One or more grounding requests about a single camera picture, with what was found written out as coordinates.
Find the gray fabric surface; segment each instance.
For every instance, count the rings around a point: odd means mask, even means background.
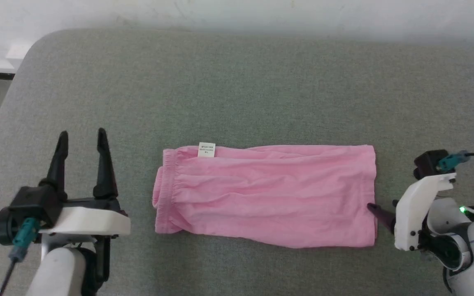
[[[44,177],[62,130],[66,191],[91,195],[96,133],[109,136],[131,236],[113,241],[102,296],[445,295],[441,267],[375,247],[294,250],[239,238],[156,235],[162,150],[194,145],[371,144],[390,208],[425,150],[474,150],[474,48],[139,30],[69,30],[38,41],[0,109],[0,208]],[[474,204],[474,159],[446,193]],[[0,246],[0,282],[9,247]],[[24,294],[34,246],[8,295]]]

